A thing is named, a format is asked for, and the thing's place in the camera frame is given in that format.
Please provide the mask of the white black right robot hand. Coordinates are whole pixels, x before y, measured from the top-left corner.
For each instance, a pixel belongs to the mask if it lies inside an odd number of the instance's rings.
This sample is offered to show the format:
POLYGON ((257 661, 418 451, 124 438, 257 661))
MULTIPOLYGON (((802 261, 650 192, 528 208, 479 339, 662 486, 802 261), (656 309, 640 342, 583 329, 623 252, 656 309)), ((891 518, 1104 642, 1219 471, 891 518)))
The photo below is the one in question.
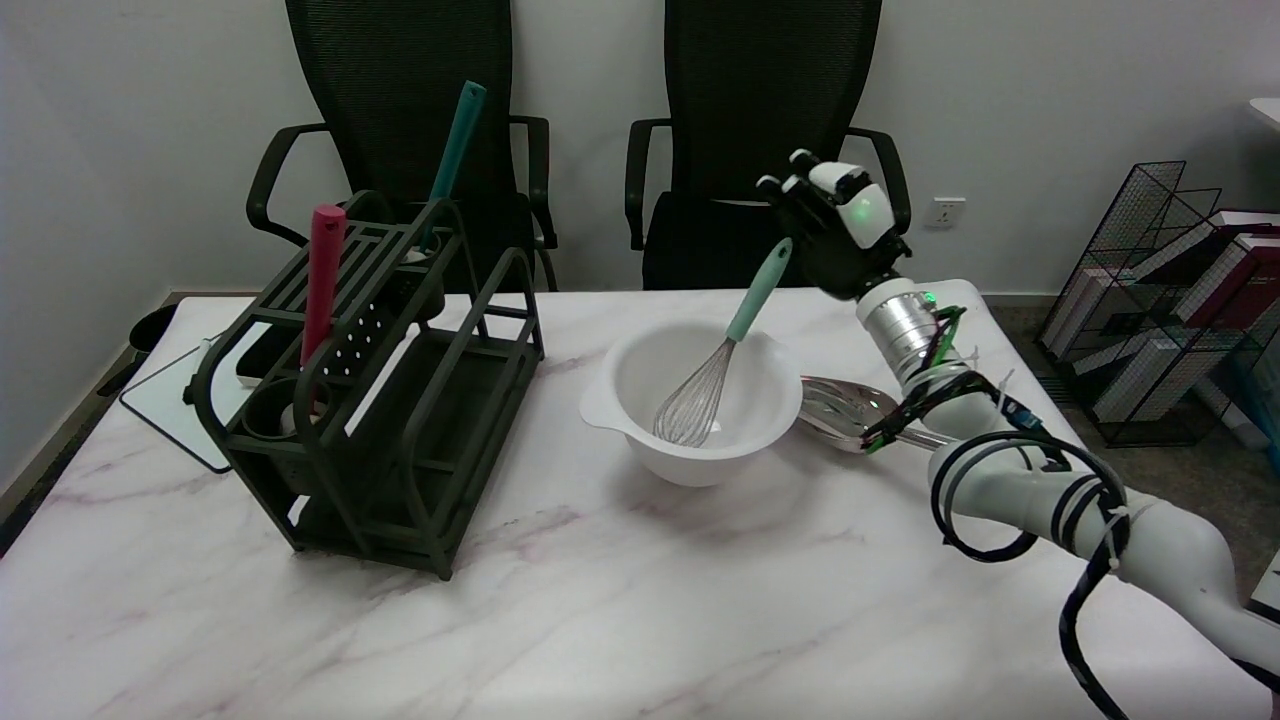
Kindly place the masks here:
POLYGON ((890 192, 863 167, 822 161, 805 149, 788 163, 790 176, 762 176, 755 186, 806 279, 833 299, 852 301, 899 278, 899 260, 913 251, 890 192))

